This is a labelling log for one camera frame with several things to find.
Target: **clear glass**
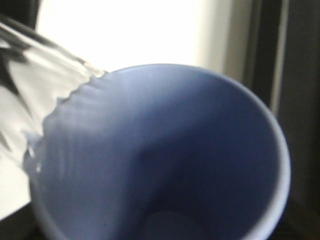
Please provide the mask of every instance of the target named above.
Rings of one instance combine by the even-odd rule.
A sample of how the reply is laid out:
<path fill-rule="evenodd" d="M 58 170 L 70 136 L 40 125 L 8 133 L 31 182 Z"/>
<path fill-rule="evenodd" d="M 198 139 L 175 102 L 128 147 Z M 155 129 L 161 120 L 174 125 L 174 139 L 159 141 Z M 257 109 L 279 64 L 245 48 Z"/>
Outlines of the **clear glass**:
<path fill-rule="evenodd" d="M 0 15 L 0 158 L 22 166 L 59 99 L 104 71 Z"/>

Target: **blue cup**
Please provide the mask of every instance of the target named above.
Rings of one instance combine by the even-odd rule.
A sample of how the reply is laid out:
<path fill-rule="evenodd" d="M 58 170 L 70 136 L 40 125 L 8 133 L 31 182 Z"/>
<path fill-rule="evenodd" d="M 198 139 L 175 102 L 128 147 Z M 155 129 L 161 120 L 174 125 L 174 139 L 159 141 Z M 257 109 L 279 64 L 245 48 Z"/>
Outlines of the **blue cup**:
<path fill-rule="evenodd" d="M 106 92 L 93 94 L 95 86 Z M 62 239 L 61 234 L 70 240 L 86 235 L 106 239 L 104 234 L 112 232 L 109 223 L 110 239 L 117 240 L 268 238 L 288 197 L 289 154 L 276 119 L 251 91 L 201 68 L 152 64 L 108 73 L 81 86 L 63 104 L 93 106 L 93 98 L 77 101 L 88 90 L 92 94 L 87 96 L 99 102 L 98 114 L 89 111 L 86 118 L 83 112 L 62 112 L 58 106 L 44 121 L 47 137 L 35 151 L 39 159 L 46 154 L 43 159 L 50 163 L 42 164 L 43 177 L 31 181 L 36 186 L 31 192 L 41 209 L 35 208 L 37 217 L 52 239 Z M 92 127 L 82 135 L 75 129 L 64 136 L 59 119 Z M 61 147 L 70 146 L 70 141 L 80 144 L 79 136 L 84 145 Z M 105 149 L 93 151 L 94 142 Z M 72 153 L 77 149 L 81 154 Z M 60 157 L 76 156 L 74 162 L 90 176 L 83 178 L 85 183 L 79 183 L 82 178 L 70 180 L 75 179 L 72 174 L 81 174 L 78 168 L 61 173 L 57 151 Z M 92 166 L 92 159 L 99 164 Z M 62 179 L 68 175 L 64 179 L 70 180 L 69 187 L 52 181 L 59 174 Z M 41 185 L 52 192 L 45 193 Z M 83 219 L 75 221 L 57 203 L 66 210 L 87 209 Z M 113 209 L 119 210 L 110 214 Z M 103 221 L 106 224 L 97 227 Z"/>

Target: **glass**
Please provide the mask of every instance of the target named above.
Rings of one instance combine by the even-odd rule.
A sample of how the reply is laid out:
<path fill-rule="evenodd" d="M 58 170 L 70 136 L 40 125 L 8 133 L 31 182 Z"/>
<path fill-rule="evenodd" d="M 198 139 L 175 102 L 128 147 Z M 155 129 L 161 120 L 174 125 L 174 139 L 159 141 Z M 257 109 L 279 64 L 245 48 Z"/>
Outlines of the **glass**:
<path fill-rule="evenodd" d="M 22 166 L 59 99 L 105 72 L 0 16 L 0 156 Z"/>

